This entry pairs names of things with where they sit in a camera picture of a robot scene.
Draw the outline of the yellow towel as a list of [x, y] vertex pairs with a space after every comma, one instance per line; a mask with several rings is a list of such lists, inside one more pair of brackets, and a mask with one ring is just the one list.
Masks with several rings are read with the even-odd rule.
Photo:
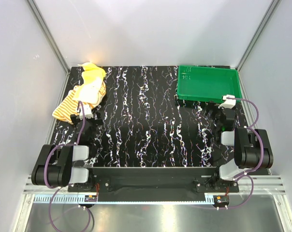
[[78, 66], [82, 67], [84, 70], [82, 72], [84, 84], [90, 84], [98, 78], [103, 80], [106, 75], [106, 72], [103, 68], [100, 68], [91, 62], [79, 64]]

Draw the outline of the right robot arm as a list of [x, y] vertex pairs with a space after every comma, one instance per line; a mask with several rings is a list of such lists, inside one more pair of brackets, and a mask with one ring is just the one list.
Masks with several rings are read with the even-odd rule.
[[235, 127], [236, 112], [232, 106], [208, 102], [204, 112], [214, 121], [214, 142], [234, 148], [234, 158], [219, 166], [210, 178], [213, 190], [223, 191], [229, 182], [272, 167], [274, 157], [266, 130]]

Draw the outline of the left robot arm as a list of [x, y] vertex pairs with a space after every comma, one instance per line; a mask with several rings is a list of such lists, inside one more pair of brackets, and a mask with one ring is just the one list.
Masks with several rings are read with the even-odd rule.
[[95, 188], [96, 180], [86, 168], [74, 168], [73, 162], [86, 160], [90, 155], [90, 140], [98, 126], [103, 124], [101, 114], [90, 118], [71, 115], [75, 133], [73, 143], [67, 145], [43, 145], [31, 173], [31, 182], [37, 186], [65, 187], [78, 183], [84, 191]]

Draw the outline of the orange striped towel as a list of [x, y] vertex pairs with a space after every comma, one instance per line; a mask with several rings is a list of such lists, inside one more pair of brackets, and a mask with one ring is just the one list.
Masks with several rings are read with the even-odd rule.
[[97, 107], [106, 95], [106, 84], [103, 80], [97, 79], [81, 86], [74, 86], [69, 91], [61, 104], [53, 111], [52, 116], [60, 121], [73, 124], [70, 116], [79, 115], [78, 102], [89, 105], [90, 109]]

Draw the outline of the green plastic bin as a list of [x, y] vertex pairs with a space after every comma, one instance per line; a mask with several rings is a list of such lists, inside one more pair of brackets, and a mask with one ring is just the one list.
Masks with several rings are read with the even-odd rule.
[[222, 103], [222, 97], [242, 98], [235, 69], [201, 66], [178, 67], [177, 96], [180, 100]]

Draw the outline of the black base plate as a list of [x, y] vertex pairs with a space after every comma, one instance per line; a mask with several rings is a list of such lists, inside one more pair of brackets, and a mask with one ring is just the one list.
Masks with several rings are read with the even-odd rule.
[[69, 192], [98, 194], [98, 201], [122, 203], [197, 202], [206, 193], [238, 193], [236, 182], [209, 183], [217, 168], [107, 168], [89, 170], [86, 183], [74, 184]]

